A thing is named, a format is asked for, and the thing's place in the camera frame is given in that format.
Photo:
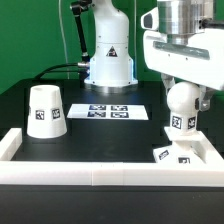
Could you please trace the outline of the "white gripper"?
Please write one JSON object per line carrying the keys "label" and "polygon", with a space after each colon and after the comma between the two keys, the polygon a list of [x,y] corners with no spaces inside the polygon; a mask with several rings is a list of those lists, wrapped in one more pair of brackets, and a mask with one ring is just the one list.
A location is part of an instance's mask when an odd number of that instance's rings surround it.
{"label": "white gripper", "polygon": [[210,109],[213,89],[224,90],[224,30],[205,29],[191,36],[187,46],[168,43],[165,34],[146,30],[143,49],[147,67],[162,73],[166,92],[175,85],[173,77],[200,85],[197,110]]}

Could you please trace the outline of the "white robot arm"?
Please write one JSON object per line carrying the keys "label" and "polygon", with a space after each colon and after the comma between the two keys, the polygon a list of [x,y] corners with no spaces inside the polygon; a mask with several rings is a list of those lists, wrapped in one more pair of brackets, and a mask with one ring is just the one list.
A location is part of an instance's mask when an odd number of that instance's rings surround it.
{"label": "white robot arm", "polygon": [[[132,85],[128,54],[128,19],[111,0],[93,0],[96,51],[90,59],[90,85]],[[171,88],[176,78],[200,86],[199,109],[210,107],[212,94],[224,91],[224,21],[213,18],[213,0],[157,0],[141,17],[147,67]]]}

